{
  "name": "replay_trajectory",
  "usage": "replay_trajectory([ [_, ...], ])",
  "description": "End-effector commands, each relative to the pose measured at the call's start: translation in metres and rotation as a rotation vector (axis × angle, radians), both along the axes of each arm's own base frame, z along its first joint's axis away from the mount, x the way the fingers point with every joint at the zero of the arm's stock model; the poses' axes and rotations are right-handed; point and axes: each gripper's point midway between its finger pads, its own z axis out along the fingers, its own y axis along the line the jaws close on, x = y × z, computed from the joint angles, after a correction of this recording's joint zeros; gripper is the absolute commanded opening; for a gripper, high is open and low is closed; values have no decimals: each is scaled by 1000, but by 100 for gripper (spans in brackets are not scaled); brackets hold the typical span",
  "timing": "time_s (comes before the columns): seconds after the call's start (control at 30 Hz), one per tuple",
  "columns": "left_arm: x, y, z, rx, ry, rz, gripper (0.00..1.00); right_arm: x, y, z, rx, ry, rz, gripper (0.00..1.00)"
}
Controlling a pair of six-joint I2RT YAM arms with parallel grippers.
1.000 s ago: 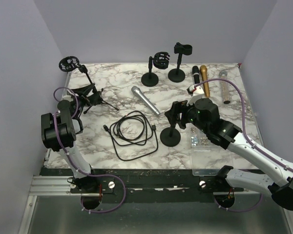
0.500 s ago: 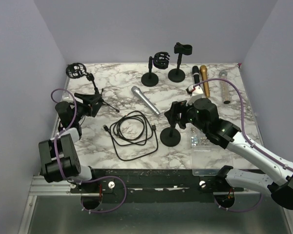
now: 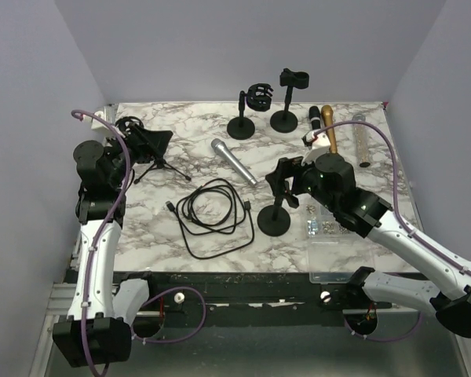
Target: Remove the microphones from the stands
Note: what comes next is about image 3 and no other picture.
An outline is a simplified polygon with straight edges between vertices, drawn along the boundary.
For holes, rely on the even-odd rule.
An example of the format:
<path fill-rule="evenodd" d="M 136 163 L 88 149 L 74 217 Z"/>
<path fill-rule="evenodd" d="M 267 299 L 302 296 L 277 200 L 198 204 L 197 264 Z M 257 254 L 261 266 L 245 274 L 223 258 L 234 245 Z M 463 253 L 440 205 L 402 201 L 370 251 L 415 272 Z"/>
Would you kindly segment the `black clip microphone stand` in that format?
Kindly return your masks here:
<path fill-rule="evenodd" d="M 305 71 L 291 71 L 284 68 L 279 75 L 279 85 L 286 87 L 284 108 L 275 112 L 270 119 L 270 126 L 274 131 L 281 134 L 293 132 L 298 126 L 296 115 L 290 111 L 294 89 L 305 90 L 309 87 L 310 76 Z"/>

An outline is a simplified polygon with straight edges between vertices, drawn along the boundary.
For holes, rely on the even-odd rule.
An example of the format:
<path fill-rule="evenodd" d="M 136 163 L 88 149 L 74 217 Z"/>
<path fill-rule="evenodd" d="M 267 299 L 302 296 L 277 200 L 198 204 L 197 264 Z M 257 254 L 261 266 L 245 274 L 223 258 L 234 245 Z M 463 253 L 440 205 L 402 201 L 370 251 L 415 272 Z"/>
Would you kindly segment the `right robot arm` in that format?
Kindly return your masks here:
<path fill-rule="evenodd" d="M 448 331 L 471 339 L 471 261 L 448 250 L 412 226 L 377 194 L 356 185 L 352 165 L 326 153 L 313 163 L 302 157 L 281 158 L 265 177 L 276 199 L 297 207 L 308 194 L 350 232 L 377 243 L 425 276 L 419 282 L 358 269 L 345 291 L 356 308 L 368 302 L 391 302 L 435 316 Z"/>

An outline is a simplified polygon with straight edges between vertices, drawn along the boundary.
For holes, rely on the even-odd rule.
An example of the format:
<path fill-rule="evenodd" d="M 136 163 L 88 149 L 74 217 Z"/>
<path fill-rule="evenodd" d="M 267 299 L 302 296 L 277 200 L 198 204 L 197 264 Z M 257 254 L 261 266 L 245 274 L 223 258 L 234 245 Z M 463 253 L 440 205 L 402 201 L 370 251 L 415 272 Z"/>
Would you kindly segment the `black round base stand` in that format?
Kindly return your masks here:
<path fill-rule="evenodd" d="M 267 236 L 277 237 L 284 235 L 289 229 L 291 218 L 283 202 L 286 201 L 292 209 L 299 207 L 299 200 L 289 189 L 275 197 L 273 204 L 260 210 L 257 216 L 258 228 Z"/>

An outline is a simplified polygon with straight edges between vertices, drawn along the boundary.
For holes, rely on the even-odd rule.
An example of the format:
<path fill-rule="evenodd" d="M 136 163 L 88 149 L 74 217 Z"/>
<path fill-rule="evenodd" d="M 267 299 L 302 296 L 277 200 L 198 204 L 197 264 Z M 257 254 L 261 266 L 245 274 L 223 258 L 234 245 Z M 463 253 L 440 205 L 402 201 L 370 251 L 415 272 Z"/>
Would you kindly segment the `gold microphone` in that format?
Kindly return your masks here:
<path fill-rule="evenodd" d="M 336 140 L 334 128 L 331 128 L 331 126 L 334 124 L 334 121 L 333 121 L 334 111 L 330 105 L 326 104 L 321 108 L 320 112 L 323 118 L 324 127 L 327 128 L 326 134 L 330 141 L 330 152 L 337 153 L 338 152 L 337 140 Z"/>

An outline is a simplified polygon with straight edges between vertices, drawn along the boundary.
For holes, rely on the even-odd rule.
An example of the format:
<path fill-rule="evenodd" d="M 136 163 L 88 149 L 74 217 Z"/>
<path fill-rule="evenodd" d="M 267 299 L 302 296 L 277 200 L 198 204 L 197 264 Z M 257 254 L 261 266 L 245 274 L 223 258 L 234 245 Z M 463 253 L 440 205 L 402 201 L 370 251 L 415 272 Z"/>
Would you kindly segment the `black microphone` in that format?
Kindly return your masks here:
<path fill-rule="evenodd" d="M 321 112 L 317 106 L 309 108 L 309 122 L 313 130 L 320 130 L 322 128 Z"/>

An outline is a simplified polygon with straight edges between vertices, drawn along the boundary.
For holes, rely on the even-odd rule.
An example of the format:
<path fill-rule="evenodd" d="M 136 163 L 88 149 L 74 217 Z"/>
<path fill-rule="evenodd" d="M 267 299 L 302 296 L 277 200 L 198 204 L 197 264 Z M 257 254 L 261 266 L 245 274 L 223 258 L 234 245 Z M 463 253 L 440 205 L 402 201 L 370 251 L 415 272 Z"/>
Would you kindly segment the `glitter microphone silver grille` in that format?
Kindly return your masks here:
<path fill-rule="evenodd" d="M 368 136 L 365 127 L 359 123 L 352 125 L 352 133 L 356 143 L 356 158 L 361 168 L 370 166 L 370 150 L 368 144 Z"/>

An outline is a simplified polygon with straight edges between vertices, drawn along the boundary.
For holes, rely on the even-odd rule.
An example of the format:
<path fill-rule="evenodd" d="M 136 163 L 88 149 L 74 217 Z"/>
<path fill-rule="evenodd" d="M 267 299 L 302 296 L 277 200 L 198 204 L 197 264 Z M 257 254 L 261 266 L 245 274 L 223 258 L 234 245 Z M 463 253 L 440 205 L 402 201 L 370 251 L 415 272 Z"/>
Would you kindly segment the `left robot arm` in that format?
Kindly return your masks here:
<path fill-rule="evenodd" d="M 75 208 L 78 279 L 66 320 L 53 328 L 53 341 L 73 368 L 127 361 L 137 312 L 157 304 L 158 291 L 146 280 L 130 279 L 114 288 L 113 274 L 133 165 L 162 158 L 172 136 L 170 130 L 133 126 L 107 145 L 84 141 L 73 152 L 81 179 Z"/>

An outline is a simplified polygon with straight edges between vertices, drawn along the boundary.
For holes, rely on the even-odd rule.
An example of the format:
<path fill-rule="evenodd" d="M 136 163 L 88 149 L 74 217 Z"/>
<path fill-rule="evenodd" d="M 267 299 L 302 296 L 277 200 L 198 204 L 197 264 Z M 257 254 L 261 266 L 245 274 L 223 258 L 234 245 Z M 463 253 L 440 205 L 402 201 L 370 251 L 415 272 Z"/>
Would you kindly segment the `black tripod shock mount stand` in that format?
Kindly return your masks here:
<path fill-rule="evenodd" d="M 118 119 L 115 123 L 116 128 L 122 133 L 125 137 L 132 131 L 135 131 L 136 128 L 144 128 L 143 122 L 135 116 L 125 116 Z M 142 173 L 138 178 L 135 177 L 136 173 L 133 170 L 132 179 L 133 183 L 137 185 L 141 179 L 153 170 L 172 170 L 176 173 L 179 173 L 182 177 L 184 177 L 187 181 L 191 181 L 192 179 L 187 175 L 179 171 L 176 167 L 168 164 L 168 162 L 163 157 L 149 157 L 149 167 L 148 169 Z"/>

